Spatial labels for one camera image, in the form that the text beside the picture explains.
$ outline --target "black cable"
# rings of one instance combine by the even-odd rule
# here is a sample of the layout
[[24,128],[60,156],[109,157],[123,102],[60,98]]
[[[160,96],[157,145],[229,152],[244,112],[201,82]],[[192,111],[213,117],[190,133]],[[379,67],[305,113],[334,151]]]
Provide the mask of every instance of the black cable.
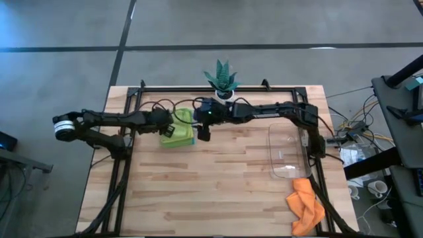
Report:
[[348,121],[348,118],[347,118],[346,116],[342,115],[339,111],[337,111],[337,110],[335,110],[335,109],[331,108],[330,106],[328,106],[328,107],[329,107],[329,110],[332,110],[333,112],[337,113],[339,116],[341,116],[341,117],[345,118],[345,120],[347,120],[347,121]]
[[361,120],[354,120],[354,121],[352,121],[351,123],[353,123],[353,122],[365,122],[365,119],[367,118],[367,116],[370,116],[371,117],[371,119],[372,119],[372,121],[371,121],[371,123],[369,123],[368,124],[368,126],[370,126],[370,125],[372,125],[373,124],[373,122],[374,122],[374,120],[375,120],[375,118],[370,114],[370,112],[373,110],[373,108],[375,108],[377,105],[379,105],[379,103],[376,103],[376,104],[374,104],[373,106],[371,106],[371,108],[370,108],[370,110],[368,111],[368,112],[365,112],[365,113],[361,113],[361,114],[359,114],[357,117],[359,117],[359,116],[361,116],[361,115],[363,115],[364,117],[363,117],[363,119],[361,119]]
[[14,163],[11,163],[11,165],[13,165],[13,166],[15,166],[21,173],[22,173],[22,177],[24,178],[24,182],[22,183],[22,186],[21,186],[21,188],[20,188],[20,190],[19,190],[19,192],[18,193],[16,193],[12,198],[10,198],[9,200],[0,200],[0,202],[9,202],[10,200],[13,200],[13,199],[15,199],[15,198],[17,198],[21,193],[22,193],[22,191],[24,190],[24,188],[25,188],[25,185],[26,185],[26,175],[25,175],[25,172],[24,172],[24,170],[21,168],[21,167],[19,167],[18,165],[16,165],[16,164],[14,164]]
[[193,107],[194,107],[194,109],[195,109],[195,106],[194,106],[194,103],[195,103],[195,102],[203,102],[202,100],[199,100],[199,99],[203,99],[203,97],[197,97],[197,98],[194,98],[194,99],[184,99],[184,100],[180,100],[179,102],[175,103],[175,104],[174,104],[175,110],[173,111],[173,115],[174,115],[174,117],[175,117],[176,119],[178,119],[180,122],[185,123],[185,124],[189,124],[189,125],[198,124],[199,122],[186,122],[186,121],[184,121],[184,120],[180,119],[180,118],[176,115],[176,110],[177,110],[177,109],[176,109],[176,106],[177,106],[178,104],[182,103],[182,102],[192,102],[192,106],[193,106]]
[[155,105],[159,105],[161,108],[163,108],[163,110],[166,110],[166,108],[165,108],[162,104],[160,104],[160,103],[158,103],[158,102],[154,102],[154,101],[148,101],[148,102],[145,102],[145,103],[143,103],[143,104],[139,105],[139,106],[138,106],[138,108],[137,108],[137,109],[135,109],[133,112],[129,113],[129,114],[128,114],[128,116],[130,116],[130,115],[132,115],[132,114],[136,113],[137,111],[139,111],[139,110],[141,109],[141,107],[143,107],[143,106],[144,106],[144,105],[146,105],[146,104],[150,104],[150,103],[153,103],[153,106],[155,106]]
[[310,158],[310,159],[308,160],[308,162],[309,162],[309,166],[310,166],[310,168],[316,165],[316,159],[315,159],[315,158]]
[[329,130],[329,132],[330,132],[330,134],[332,135],[332,138],[336,141],[336,143],[338,144],[338,149],[339,149],[339,151],[341,150],[341,144],[339,143],[339,141],[338,140],[336,140],[336,138],[335,138],[335,135],[333,134],[333,131],[332,131],[332,129],[329,127],[329,125],[323,120],[323,118],[321,118],[320,116],[317,116],[317,115],[314,115],[313,113],[310,113],[310,114],[312,114],[313,116],[316,116],[320,121],[322,121],[323,122],[323,124],[326,126],[326,128]]
[[347,92],[345,92],[345,93],[338,93],[338,94],[335,94],[335,95],[327,96],[326,98],[327,98],[327,99],[329,99],[329,98],[331,98],[331,97],[340,96],[340,95],[345,95],[345,94],[347,94],[347,93],[353,93],[353,92],[356,92],[356,91],[360,91],[360,90],[364,90],[364,89],[369,89],[369,88],[371,88],[371,87],[373,87],[373,86],[368,86],[368,87],[364,87],[364,88],[361,88],[361,89],[354,89],[354,90],[351,90],[351,91],[347,91]]
[[339,158],[339,157],[336,157],[336,156],[331,155],[331,154],[328,154],[328,153],[326,153],[325,155],[326,155],[326,156],[329,156],[329,157],[332,157],[332,158],[334,158],[334,159],[336,159],[336,160],[341,161],[341,162],[342,162],[342,165],[344,165],[344,164],[345,164],[345,162],[344,162],[341,158]]
[[368,130],[371,133],[371,139],[369,139],[367,136],[365,136],[363,134],[363,138],[367,139],[368,141],[370,141],[370,143],[372,143],[378,150],[383,151],[383,149],[381,149],[376,143],[375,143],[375,134],[371,131]]
[[[11,197],[12,193],[13,193],[13,191],[12,191],[12,176],[11,176],[11,172],[10,172],[9,169],[7,170],[7,176],[9,177],[9,196]],[[7,209],[9,208],[11,202],[12,202],[12,199],[9,199],[9,201],[7,202],[5,210],[3,211],[3,213],[0,216],[0,221],[5,217]]]
[[346,131],[348,131],[348,130],[350,130],[350,129],[348,129],[348,128],[342,128],[342,129],[340,129],[340,130],[337,130],[337,131],[336,131],[336,136],[337,136],[337,137],[342,137],[342,136],[339,136],[339,133],[340,133],[340,132],[346,132]]
[[375,118],[370,113],[367,113],[367,115],[371,118],[371,123],[369,123],[367,126],[371,126],[375,122]]
[[154,108],[154,106],[155,105],[161,105],[160,104],[160,102],[163,102],[163,101],[167,101],[167,102],[170,102],[171,104],[172,104],[172,111],[174,111],[175,110],[175,105],[174,105],[174,102],[171,100],[171,99],[160,99],[160,100],[158,100],[157,102],[155,102],[154,104],[153,104],[153,106],[151,106],[151,110],[153,110],[153,108]]
[[365,114],[365,104],[366,104],[366,102],[369,100],[369,99],[371,99],[373,96],[375,96],[375,95],[370,95],[370,97],[368,97],[365,101],[364,101],[364,103],[363,103],[363,115],[364,115],[364,118],[363,118],[363,122],[365,123],[365,124],[367,124],[367,115]]
[[247,105],[249,105],[250,107],[252,107],[252,108],[255,108],[253,105],[251,105],[251,103],[249,102],[249,101],[247,101],[246,99],[244,99],[243,97],[239,97],[239,98],[237,98],[237,99],[235,99],[233,102],[232,102],[232,105],[231,106],[234,106],[235,105],[235,103],[238,101],[238,100],[243,100]]
[[109,158],[109,157],[111,157],[111,156],[112,156],[112,155],[107,155],[106,157],[102,158],[101,160],[94,162],[94,163],[91,165],[91,167],[90,167],[90,168],[93,168],[93,167],[94,167],[94,165],[96,165],[96,164],[100,163],[101,161],[103,161],[103,160],[105,160],[105,159],[107,159],[107,158]]
[[[132,140],[133,140],[133,138],[131,138],[130,139],[130,142],[129,142],[129,144],[126,146],[126,149],[128,149],[130,146],[131,146],[131,142],[132,142]],[[105,159],[107,159],[107,158],[109,158],[109,157],[111,157],[112,155],[110,154],[110,155],[107,155],[106,157],[104,157],[104,158],[102,158],[102,159],[100,159],[99,161],[95,161],[91,166],[90,166],[90,169],[92,169],[93,167],[94,167],[94,165],[96,165],[96,164],[98,164],[98,163],[100,163],[101,161],[103,161],[103,160],[105,160]]]

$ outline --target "white pot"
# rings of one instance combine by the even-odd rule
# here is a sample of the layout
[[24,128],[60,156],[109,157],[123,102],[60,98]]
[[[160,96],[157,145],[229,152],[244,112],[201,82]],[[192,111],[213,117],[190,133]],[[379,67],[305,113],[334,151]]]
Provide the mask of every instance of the white pot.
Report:
[[231,92],[232,92],[231,97],[229,97],[228,99],[223,99],[223,98],[221,98],[221,97],[219,96],[219,95],[221,95],[221,94],[219,94],[219,91],[218,91],[218,90],[214,91],[214,93],[215,93],[216,97],[217,97],[219,100],[222,100],[222,101],[224,101],[224,102],[232,102],[232,101],[235,99],[235,91],[234,91],[234,90],[232,90]]

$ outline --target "white mug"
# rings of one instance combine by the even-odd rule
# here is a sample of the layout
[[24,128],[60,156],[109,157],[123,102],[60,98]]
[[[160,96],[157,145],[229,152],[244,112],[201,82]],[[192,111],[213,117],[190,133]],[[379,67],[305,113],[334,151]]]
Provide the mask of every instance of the white mug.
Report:
[[388,186],[383,181],[375,181],[368,184],[367,189],[374,194],[376,198],[382,198],[382,194],[388,191]]
[[350,191],[350,196],[354,200],[359,200],[360,197],[358,196],[358,188],[354,185],[348,185],[348,190]]

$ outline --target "succulent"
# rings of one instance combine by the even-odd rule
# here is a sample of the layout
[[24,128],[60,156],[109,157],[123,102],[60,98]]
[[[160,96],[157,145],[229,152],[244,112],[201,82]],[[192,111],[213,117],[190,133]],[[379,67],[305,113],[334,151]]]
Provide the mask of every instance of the succulent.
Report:
[[211,76],[208,72],[204,72],[210,85],[221,92],[229,92],[236,89],[239,83],[235,82],[235,75],[237,72],[229,76],[229,62],[226,61],[225,65],[217,60],[216,77]]

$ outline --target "green towel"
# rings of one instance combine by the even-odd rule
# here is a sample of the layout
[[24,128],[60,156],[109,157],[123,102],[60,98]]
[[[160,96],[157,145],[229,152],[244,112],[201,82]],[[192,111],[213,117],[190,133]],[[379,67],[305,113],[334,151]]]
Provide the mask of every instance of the green towel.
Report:
[[[187,108],[178,109],[176,110],[175,114],[178,116],[178,118],[185,122],[193,122],[192,112]],[[172,117],[173,124],[171,126],[174,127],[173,134],[170,138],[162,135],[160,137],[161,145],[165,148],[175,148],[194,144],[194,131],[192,126],[176,119],[174,115],[172,115]]]

